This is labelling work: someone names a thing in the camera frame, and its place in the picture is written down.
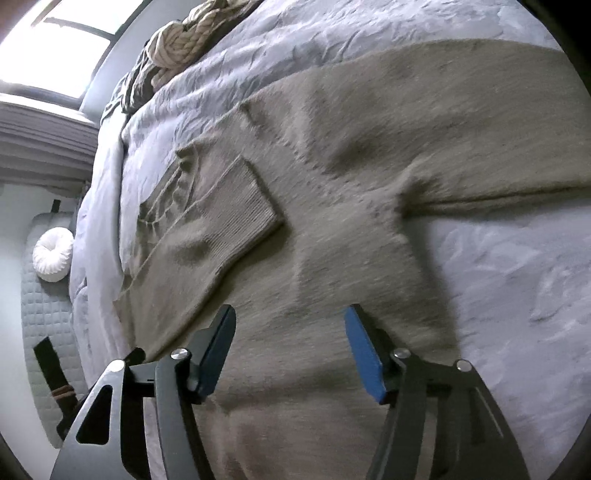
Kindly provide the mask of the taupe knit sweater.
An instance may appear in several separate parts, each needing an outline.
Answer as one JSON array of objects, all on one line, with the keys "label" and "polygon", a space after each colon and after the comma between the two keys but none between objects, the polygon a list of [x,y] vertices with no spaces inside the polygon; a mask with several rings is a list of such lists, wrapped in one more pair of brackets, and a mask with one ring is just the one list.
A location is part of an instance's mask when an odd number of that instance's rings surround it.
[{"label": "taupe knit sweater", "polygon": [[434,359],[456,343],[403,228],[590,186],[590,98],[561,52],[440,41],[263,88],[178,150],[115,308],[157,358],[222,304],[238,331],[195,416],[219,479],[359,479],[383,416],[342,312]]}]

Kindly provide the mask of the beige knitted clothes pile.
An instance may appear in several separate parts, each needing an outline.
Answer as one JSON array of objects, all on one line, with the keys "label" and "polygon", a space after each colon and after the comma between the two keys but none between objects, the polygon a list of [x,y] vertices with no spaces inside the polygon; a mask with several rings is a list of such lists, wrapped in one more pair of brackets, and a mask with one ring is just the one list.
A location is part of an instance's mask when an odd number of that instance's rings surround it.
[{"label": "beige knitted clothes pile", "polygon": [[178,74],[249,17],[259,1],[204,1],[182,20],[170,21],[145,42],[133,67],[116,84],[103,109],[106,119],[119,107],[132,115]]}]

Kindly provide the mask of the quilted grey mat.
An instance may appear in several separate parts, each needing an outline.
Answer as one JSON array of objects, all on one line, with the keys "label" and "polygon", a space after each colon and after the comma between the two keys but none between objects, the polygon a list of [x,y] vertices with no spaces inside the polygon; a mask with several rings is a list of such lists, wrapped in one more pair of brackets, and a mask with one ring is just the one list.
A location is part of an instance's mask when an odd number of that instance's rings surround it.
[{"label": "quilted grey mat", "polygon": [[62,445],[57,426],[63,414],[50,393],[34,347],[43,339],[51,341],[60,367],[77,396],[87,392],[75,336],[72,329],[72,306],[69,298],[69,279],[55,283],[41,280],[32,263],[33,249],[39,238],[55,227],[70,226],[72,214],[41,213],[31,222],[22,256],[21,269],[21,324],[24,358],[37,415],[49,443],[56,449]]}]

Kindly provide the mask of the lavender bed blanket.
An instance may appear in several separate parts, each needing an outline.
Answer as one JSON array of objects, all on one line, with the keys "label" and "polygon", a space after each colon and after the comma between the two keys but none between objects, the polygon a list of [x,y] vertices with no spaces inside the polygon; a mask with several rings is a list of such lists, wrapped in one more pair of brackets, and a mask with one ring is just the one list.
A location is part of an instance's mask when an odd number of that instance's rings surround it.
[{"label": "lavender bed blanket", "polygon": [[[266,1],[204,59],[132,115],[103,119],[78,215],[70,295],[86,378],[139,347],[115,308],[142,204],[178,150],[263,88],[312,68],[412,45],[496,40],[561,52],[515,1]],[[590,412],[590,186],[403,228],[471,361],[519,442],[532,477],[559,464]]]}]

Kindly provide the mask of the white round cushion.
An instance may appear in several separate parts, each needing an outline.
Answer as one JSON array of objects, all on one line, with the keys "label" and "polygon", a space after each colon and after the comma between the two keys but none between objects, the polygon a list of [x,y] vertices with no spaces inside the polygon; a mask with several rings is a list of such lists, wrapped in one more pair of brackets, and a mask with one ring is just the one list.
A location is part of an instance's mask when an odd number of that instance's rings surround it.
[{"label": "white round cushion", "polygon": [[65,227],[54,227],[41,235],[32,252],[37,276],[48,283],[63,280],[70,271],[74,236]]}]

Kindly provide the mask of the bright window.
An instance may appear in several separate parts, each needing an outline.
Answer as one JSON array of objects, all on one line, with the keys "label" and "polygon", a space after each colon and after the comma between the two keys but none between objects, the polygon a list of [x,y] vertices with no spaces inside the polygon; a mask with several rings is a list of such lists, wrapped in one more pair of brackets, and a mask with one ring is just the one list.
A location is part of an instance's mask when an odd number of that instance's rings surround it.
[{"label": "bright window", "polygon": [[41,1],[1,42],[1,84],[79,100],[145,1]]}]

